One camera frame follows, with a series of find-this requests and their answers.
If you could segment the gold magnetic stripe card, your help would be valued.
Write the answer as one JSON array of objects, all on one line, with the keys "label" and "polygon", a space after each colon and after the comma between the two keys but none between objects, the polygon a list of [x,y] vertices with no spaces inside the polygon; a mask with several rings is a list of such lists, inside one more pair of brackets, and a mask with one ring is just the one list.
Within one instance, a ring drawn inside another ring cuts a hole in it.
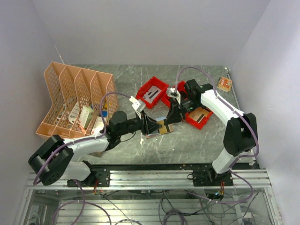
[{"label": "gold magnetic stripe card", "polygon": [[161,127],[158,129],[161,135],[173,132],[173,127],[171,125],[165,125],[165,120],[160,120],[157,123],[161,125]]}]

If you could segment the brown leather card holder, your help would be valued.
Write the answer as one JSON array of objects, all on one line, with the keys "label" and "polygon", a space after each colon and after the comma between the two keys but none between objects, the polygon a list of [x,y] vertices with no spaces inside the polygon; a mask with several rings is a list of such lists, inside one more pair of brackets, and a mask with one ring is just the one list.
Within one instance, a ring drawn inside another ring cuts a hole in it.
[{"label": "brown leather card holder", "polygon": [[165,119],[166,119],[166,117],[157,118],[158,124],[162,125],[162,127],[155,130],[154,132],[150,133],[149,135],[146,135],[146,138],[153,138],[153,137],[156,137],[159,135],[165,135],[165,134],[173,132],[172,124],[169,124],[169,125],[164,124]]}]

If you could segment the brown item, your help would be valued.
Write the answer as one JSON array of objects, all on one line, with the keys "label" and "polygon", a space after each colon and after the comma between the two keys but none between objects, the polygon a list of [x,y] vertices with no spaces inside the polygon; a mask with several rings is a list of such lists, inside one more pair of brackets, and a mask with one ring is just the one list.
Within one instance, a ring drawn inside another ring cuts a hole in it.
[{"label": "brown item", "polygon": [[188,117],[196,122],[196,123],[200,123],[205,117],[207,117],[210,113],[210,110],[206,109],[206,108],[202,108],[199,107],[197,109],[195,109],[193,112],[191,112]]}]

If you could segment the red bin pair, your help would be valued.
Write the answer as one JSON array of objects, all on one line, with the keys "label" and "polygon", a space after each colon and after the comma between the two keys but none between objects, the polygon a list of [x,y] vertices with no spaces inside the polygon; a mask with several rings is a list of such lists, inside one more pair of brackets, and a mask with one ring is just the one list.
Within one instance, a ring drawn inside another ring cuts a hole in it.
[{"label": "red bin pair", "polygon": [[212,114],[213,112],[210,109],[206,107],[198,107],[194,111],[185,114],[185,121],[201,130]]},{"label": "red bin pair", "polygon": [[[184,89],[184,85],[185,85],[185,82],[184,81],[181,81],[179,82],[178,84],[178,91],[180,93],[180,99],[181,101],[185,100],[187,98],[187,92],[186,90]],[[169,108],[171,103],[170,103],[170,97],[167,96],[167,93],[166,91],[164,92],[162,98],[161,98],[161,101]]]}]

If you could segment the white credit card stack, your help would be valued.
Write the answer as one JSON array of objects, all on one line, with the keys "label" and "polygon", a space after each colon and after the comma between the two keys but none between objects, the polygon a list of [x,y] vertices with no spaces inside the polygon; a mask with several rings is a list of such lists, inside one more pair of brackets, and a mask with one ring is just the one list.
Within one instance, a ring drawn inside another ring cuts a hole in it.
[{"label": "white credit card stack", "polygon": [[161,93],[161,89],[157,86],[152,86],[143,96],[143,99],[148,102],[152,103],[154,99]]}]

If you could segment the red bin front pair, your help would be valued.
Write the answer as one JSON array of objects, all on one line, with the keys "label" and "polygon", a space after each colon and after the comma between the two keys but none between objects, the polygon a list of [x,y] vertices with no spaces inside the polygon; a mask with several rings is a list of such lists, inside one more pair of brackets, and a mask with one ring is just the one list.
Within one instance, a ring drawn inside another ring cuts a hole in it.
[{"label": "red bin front pair", "polygon": [[[187,98],[187,92],[186,90],[184,89],[184,85],[185,85],[185,82],[184,81],[181,81],[179,82],[178,84],[178,91],[180,93],[180,99],[181,101],[185,100]],[[164,92],[162,98],[161,98],[161,101],[169,108],[171,103],[170,103],[170,97],[167,96],[167,93],[166,91]]]}]

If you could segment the red bin with cards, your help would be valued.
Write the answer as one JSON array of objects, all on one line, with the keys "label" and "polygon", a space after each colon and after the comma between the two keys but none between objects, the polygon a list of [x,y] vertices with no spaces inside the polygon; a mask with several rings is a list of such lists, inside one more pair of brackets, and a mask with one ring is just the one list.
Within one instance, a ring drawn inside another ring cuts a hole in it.
[{"label": "red bin with cards", "polygon": [[152,109],[165,94],[168,87],[167,83],[153,76],[138,90],[135,98],[142,100],[147,108]]}]

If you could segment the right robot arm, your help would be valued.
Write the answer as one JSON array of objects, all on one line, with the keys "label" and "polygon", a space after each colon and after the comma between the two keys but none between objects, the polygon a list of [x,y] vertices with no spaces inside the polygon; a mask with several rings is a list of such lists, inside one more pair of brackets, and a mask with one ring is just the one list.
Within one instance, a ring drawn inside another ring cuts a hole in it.
[{"label": "right robot arm", "polygon": [[221,97],[211,84],[199,85],[194,79],[184,85],[187,97],[182,100],[175,88],[168,88],[170,107],[165,125],[182,122],[186,113],[203,107],[213,112],[225,125],[224,149],[208,166],[192,173],[195,186],[217,186],[230,178],[230,168],[258,143],[256,117],[244,113]]}]

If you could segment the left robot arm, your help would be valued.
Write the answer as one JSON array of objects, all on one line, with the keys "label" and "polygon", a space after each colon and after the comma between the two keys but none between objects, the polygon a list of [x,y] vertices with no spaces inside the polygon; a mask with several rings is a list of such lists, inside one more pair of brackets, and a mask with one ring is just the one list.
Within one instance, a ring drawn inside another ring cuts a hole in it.
[{"label": "left robot arm", "polygon": [[128,119],[125,112],[116,111],[108,125],[97,135],[73,139],[52,135],[28,160],[36,173],[33,184],[49,186],[65,177],[91,186],[95,182],[96,172],[90,163],[78,162],[80,156],[111,150],[120,144],[123,135],[136,131],[148,135],[161,127],[161,124],[145,112],[136,113],[135,118]]}]

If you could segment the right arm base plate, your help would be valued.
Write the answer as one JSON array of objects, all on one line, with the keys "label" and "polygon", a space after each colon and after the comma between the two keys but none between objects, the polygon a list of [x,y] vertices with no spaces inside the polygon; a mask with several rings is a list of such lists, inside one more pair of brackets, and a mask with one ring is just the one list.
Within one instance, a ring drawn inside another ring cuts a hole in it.
[{"label": "right arm base plate", "polygon": [[187,179],[193,182],[194,187],[232,186],[233,180],[229,172],[217,174],[213,170],[192,171]]}]

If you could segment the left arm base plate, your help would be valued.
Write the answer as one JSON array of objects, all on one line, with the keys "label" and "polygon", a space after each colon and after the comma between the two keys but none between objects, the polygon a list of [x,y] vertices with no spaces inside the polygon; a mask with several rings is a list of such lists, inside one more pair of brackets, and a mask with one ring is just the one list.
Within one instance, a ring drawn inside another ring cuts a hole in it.
[{"label": "left arm base plate", "polygon": [[86,171],[69,171],[64,173],[68,187],[109,187],[110,172],[105,168],[92,168]]}]

